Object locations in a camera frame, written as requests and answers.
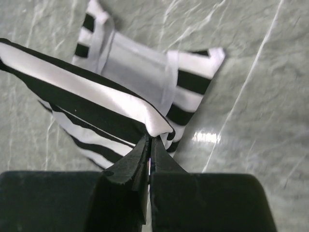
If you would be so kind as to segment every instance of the striped fabric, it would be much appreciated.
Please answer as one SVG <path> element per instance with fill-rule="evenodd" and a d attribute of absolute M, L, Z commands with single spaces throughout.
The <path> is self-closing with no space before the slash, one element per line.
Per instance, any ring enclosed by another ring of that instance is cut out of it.
<path fill-rule="evenodd" d="M 140 138 L 175 131 L 145 99 L 102 76 L 0 39 L 0 69 L 38 96 L 80 152 L 102 168 L 126 155 Z"/>
<path fill-rule="evenodd" d="M 166 143 L 171 156 L 174 155 L 186 125 L 198 109 L 224 58 L 221 48 L 193 53 L 178 52 L 179 70 L 175 97 L 166 115 L 176 132 L 174 139 Z"/>
<path fill-rule="evenodd" d="M 159 53 L 121 35 L 90 0 L 72 64 L 0 39 L 0 68 L 21 79 L 102 168 L 148 133 L 173 156 L 225 58 L 222 48 Z"/>

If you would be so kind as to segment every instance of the white fabric strip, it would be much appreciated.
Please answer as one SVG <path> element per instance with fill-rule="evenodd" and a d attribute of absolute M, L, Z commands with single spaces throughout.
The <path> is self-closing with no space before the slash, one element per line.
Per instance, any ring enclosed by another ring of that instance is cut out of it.
<path fill-rule="evenodd" d="M 167 139 L 168 139 L 168 135 L 169 134 L 167 134 L 167 133 L 160 135 L 162 143 L 164 144 L 164 146 L 166 145 L 166 142 L 167 142 Z"/>
<path fill-rule="evenodd" d="M 165 149 L 169 148 L 172 145 L 172 143 L 173 143 L 172 140 L 166 140 L 166 142 L 164 143 Z"/>
<path fill-rule="evenodd" d="M 85 46 L 90 46 L 92 43 L 92 32 L 84 27 L 81 28 L 81 33 L 78 38 L 78 43 L 85 45 Z"/>
<path fill-rule="evenodd" d="M 103 20 L 99 20 L 100 23 L 101 23 L 101 27 L 104 28 L 104 41 L 101 45 L 102 47 L 102 53 L 99 57 L 99 60 L 98 60 L 98 69 L 96 70 L 97 73 L 101 73 L 105 64 L 106 64 L 106 61 L 108 59 L 108 56 L 110 54 L 110 51 L 111 51 L 111 44 L 112 44 L 112 41 L 114 39 L 114 34 L 115 34 L 115 30 L 114 30 L 114 22 L 112 20 L 112 18 L 109 18 L 107 23 L 104 25 L 103 27 Z"/>
<path fill-rule="evenodd" d="M 77 150 L 84 155 L 85 157 L 91 159 L 94 163 L 96 163 L 98 166 L 103 168 L 109 168 L 113 165 L 112 162 L 105 159 L 102 155 L 95 153 L 93 151 L 81 149 L 80 147 L 77 147 Z"/>
<path fill-rule="evenodd" d="M 195 112 L 203 97 L 204 95 L 177 86 L 173 103 L 186 112 Z"/>
<path fill-rule="evenodd" d="M 88 14 L 94 18 L 99 17 L 103 11 L 100 3 L 97 0 L 90 0 L 88 3 L 87 11 Z"/>
<path fill-rule="evenodd" d="M 221 66 L 225 53 L 222 48 L 208 50 L 209 57 L 187 52 L 179 52 L 179 69 L 212 79 Z"/>
<path fill-rule="evenodd" d="M 166 116 L 169 112 L 170 106 L 175 100 L 176 95 L 176 86 L 178 79 L 178 51 L 167 51 L 166 56 L 167 60 L 167 72 L 169 72 L 170 78 L 168 86 L 164 89 L 162 102 L 161 102 L 161 113 Z"/>
<path fill-rule="evenodd" d="M 144 123 L 152 137 L 162 133 L 173 132 L 172 127 L 165 119 L 142 99 L 81 78 L 3 43 L 0 43 L 0 57 L 5 65 L 22 73 Z"/>

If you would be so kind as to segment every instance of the gray marble surface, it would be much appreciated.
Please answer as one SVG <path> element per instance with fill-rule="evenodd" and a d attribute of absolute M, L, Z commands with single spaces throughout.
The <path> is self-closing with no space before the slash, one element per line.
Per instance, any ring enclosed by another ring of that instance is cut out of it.
<path fill-rule="evenodd" d="M 309 2 L 104 0 L 117 29 L 154 49 L 222 46 L 227 59 L 175 159 L 254 174 L 280 232 L 309 231 Z M 1 0 L 0 37 L 70 61 L 86 0 Z M 0 72 L 0 172 L 98 170 L 17 78 Z M 144 231 L 150 231 L 146 225 Z"/>

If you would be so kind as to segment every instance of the white stripe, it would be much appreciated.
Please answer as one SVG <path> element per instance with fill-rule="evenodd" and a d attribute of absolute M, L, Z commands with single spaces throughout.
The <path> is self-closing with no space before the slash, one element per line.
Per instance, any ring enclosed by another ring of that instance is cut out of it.
<path fill-rule="evenodd" d="M 212 79 L 221 66 L 225 54 L 222 48 L 211 48 L 209 56 L 179 52 L 179 70 Z"/>
<path fill-rule="evenodd" d="M 174 151 L 174 152 L 169 153 L 169 155 L 170 155 L 172 158 L 174 158 L 175 151 Z"/>
<path fill-rule="evenodd" d="M 39 102 L 41 102 L 46 108 L 52 110 L 52 107 L 50 106 L 50 104 L 49 104 L 48 102 L 43 101 L 42 99 L 39 99 Z M 84 123 L 86 123 L 86 124 L 88 124 L 88 125 L 90 125 L 90 126 L 92 126 L 92 127 L 95 127 L 95 126 L 91 125 L 90 123 L 85 122 L 84 120 L 80 119 L 79 117 L 77 117 L 77 116 L 75 116 L 75 115 L 72 115 L 71 113 L 67 112 L 66 110 L 64 110 L 64 109 L 61 109 L 61 110 L 65 111 L 67 114 L 70 114 L 71 116 L 77 118 L 78 120 L 80 120 L 80 121 L 82 121 L 82 122 L 84 122 Z M 60 123 L 60 120 L 61 120 L 61 119 L 60 119 L 59 117 L 56 116 L 56 114 L 59 114 L 59 113 L 60 113 L 60 112 L 55 112 L 55 111 L 53 111 L 53 116 L 55 117 L 55 119 L 57 119 L 57 122 L 59 122 L 59 124 L 61 125 L 61 127 L 63 127 L 69 134 L 71 134 L 72 136 L 74 136 L 75 138 L 77 138 L 77 139 L 78 139 L 79 141 L 81 141 L 81 142 L 89 143 L 89 144 L 97 144 L 97 143 L 94 142 L 95 139 L 94 139 L 94 140 L 91 140 L 91 141 L 89 141 L 89 142 L 85 142 L 87 139 L 84 140 L 83 138 L 81 138 L 82 135 L 79 136 L 79 135 L 77 135 L 76 133 L 74 133 L 74 134 L 73 134 L 73 133 L 70 133 L 66 125 L 72 124 L 72 125 L 75 126 L 75 127 L 79 127 L 79 126 L 73 124 L 73 123 L 68 119 L 68 117 L 66 117 L 66 115 L 65 115 L 64 113 L 61 113 L 61 114 L 64 115 L 64 117 L 65 117 L 64 120 L 65 120 L 65 121 L 64 121 L 63 123 Z M 81 128 L 82 128 L 83 130 L 89 130 L 89 131 L 91 131 L 92 133 L 94 133 L 96 136 L 99 136 L 98 134 L 96 134 L 96 133 L 95 133 L 94 131 L 92 131 L 91 129 L 87 129 L 87 128 L 83 128 L 83 127 L 81 127 Z M 95 128 L 98 129 L 98 130 L 100 130 L 100 131 L 102 131 L 103 133 L 106 133 L 107 135 L 109 135 L 109 136 L 111 136 L 111 137 L 113 137 L 113 138 L 115 138 L 115 139 L 118 139 L 118 140 L 120 140 L 120 141 L 122 141 L 122 142 L 128 144 L 128 145 L 135 146 L 135 144 L 130 143 L 130 142 L 128 142 L 128 141 L 125 141 L 125 140 L 123 140 L 123 139 L 120 139 L 120 138 L 118 138 L 118 137 L 116 137 L 116 136 L 114 136 L 114 135 L 112 135 L 112 134 L 109 134 L 109 133 L 107 133 L 107 132 L 101 130 L 100 128 L 97 128 L 97 127 L 95 127 Z M 129 146 L 127 146 L 127 145 L 124 145 L 124 144 L 122 144 L 122 143 L 117 143 L 117 145 L 118 145 L 118 144 L 119 144 L 119 145 L 123 145 L 123 146 L 124 146 L 124 149 L 130 149 L 128 152 L 130 152 L 130 151 L 132 150 L 132 148 L 129 147 Z M 102 144 L 102 143 L 100 143 L 100 144 L 98 144 L 98 145 L 102 145 L 102 146 L 105 146 L 105 147 L 108 147 L 108 148 L 112 149 L 111 146 L 109 147 L 109 146 L 106 146 L 106 145 L 104 145 L 104 144 Z M 118 151 L 116 151 L 116 150 L 114 150 L 114 149 L 112 149 L 112 150 L 115 151 L 115 152 L 117 152 L 117 153 L 120 154 L 120 155 L 123 155 L 123 154 L 126 155 L 126 154 L 128 153 L 127 151 L 126 151 L 126 152 L 118 152 Z"/>
<path fill-rule="evenodd" d="M 171 81 L 169 81 L 169 85 L 165 86 L 163 89 L 164 91 L 161 98 L 162 107 L 160 109 L 163 116 L 168 114 L 170 106 L 173 103 L 178 79 L 178 51 L 168 51 L 166 56 L 168 58 L 166 72 L 169 77 L 171 77 Z"/>
<path fill-rule="evenodd" d="M 170 120 L 168 120 L 170 125 L 174 128 L 175 130 L 175 138 L 173 139 L 173 142 L 178 142 L 182 137 L 183 137 L 183 132 L 185 129 L 185 126 L 180 126 Z"/>
<path fill-rule="evenodd" d="M 102 17 L 102 15 L 105 15 L 105 17 L 101 19 L 106 21 L 106 19 L 110 17 L 108 13 L 102 9 L 100 3 L 98 3 L 97 0 L 90 0 L 86 12 L 89 15 L 93 16 L 95 19 Z"/>
<path fill-rule="evenodd" d="M 168 139 L 168 133 L 165 133 L 165 134 L 161 134 L 160 137 L 161 137 L 161 140 L 162 140 L 162 143 L 164 144 L 164 146 L 166 145 L 166 142 L 167 142 L 167 139 Z"/>
<path fill-rule="evenodd" d="M 87 158 L 91 159 L 93 162 L 95 162 L 98 166 L 102 168 L 109 168 L 113 165 L 112 162 L 105 159 L 102 155 L 95 153 L 93 151 L 81 149 L 80 147 L 77 147 L 78 151 L 86 156 Z"/>
<path fill-rule="evenodd" d="M 167 140 L 164 144 L 165 149 L 169 149 L 169 147 L 172 145 L 173 141 L 172 140 Z"/>
<path fill-rule="evenodd" d="M 92 42 L 92 32 L 82 27 L 78 37 L 78 43 L 90 47 Z"/>
<path fill-rule="evenodd" d="M 204 96 L 201 94 L 177 86 L 173 103 L 186 112 L 194 113 L 199 107 L 203 97 Z"/>
<path fill-rule="evenodd" d="M 89 81 L 3 43 L 0 43 L 0 58 L 5 65 L 13 69 L 144 123 L 152 137 L 173 132 L 168 122 L 140 98 Z"/>

